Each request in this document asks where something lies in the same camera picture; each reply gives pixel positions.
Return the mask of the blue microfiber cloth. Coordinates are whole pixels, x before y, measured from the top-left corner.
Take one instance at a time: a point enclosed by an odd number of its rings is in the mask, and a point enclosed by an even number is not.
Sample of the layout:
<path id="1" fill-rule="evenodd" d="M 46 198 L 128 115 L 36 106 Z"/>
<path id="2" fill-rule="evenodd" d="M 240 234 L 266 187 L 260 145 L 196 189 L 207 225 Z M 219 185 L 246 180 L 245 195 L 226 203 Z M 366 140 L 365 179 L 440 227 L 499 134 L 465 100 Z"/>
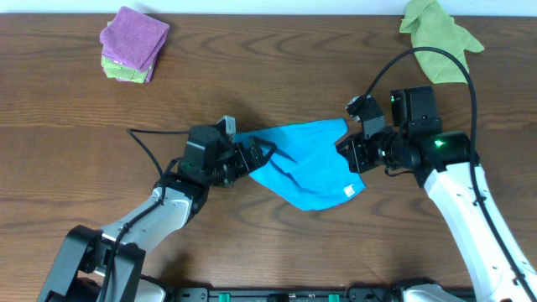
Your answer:
<path id="1" fill-rule="evenodd" d="M 366 188 L 336 151 L 336 141 L 347 134 L 343 118 L 290 124 L 238 133 L 234 141 L 252 136 L 276 144 L 277 150 L 250 177 L 302 211 L 339 206 Z"/>

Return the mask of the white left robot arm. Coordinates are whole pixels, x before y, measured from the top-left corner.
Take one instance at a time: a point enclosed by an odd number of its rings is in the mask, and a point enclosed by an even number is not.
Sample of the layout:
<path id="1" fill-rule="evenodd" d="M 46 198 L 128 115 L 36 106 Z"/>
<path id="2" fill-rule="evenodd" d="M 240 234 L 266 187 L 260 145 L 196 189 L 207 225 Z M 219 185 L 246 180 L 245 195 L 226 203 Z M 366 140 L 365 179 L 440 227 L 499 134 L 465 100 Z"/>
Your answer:
<path id="1" fill-rule="evenodd" d="M 41 301 L 170 301 L 173 292 L 143 276 L 143 262 L 206 203 L 212 186 L 230 187 L 263 167 L 275 143 L 236 143 L 234 125 L 196 126 L 182 155 L 159 168 L 149 198 L 100 229 L 78 225 L 65 236 L 39 294 Z"/>

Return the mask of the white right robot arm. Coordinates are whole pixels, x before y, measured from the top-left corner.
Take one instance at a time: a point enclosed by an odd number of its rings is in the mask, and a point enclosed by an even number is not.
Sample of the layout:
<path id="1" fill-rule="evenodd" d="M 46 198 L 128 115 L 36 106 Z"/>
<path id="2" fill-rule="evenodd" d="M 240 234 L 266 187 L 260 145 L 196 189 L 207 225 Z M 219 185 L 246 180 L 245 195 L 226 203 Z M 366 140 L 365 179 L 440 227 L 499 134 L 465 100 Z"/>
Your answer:
<path id="1" fill-rule="evenodd" d="M 393 124 L 371 96 L 347 104 L 362 130 L 336 147 L 353 173 L 383 166 L 411 173 L 446 221 L 478 301 L 534 301 L 536 271 L 493 200 L 479 158 L 463 132 L 446 132 L 429 86 L 390 93 Z"/>

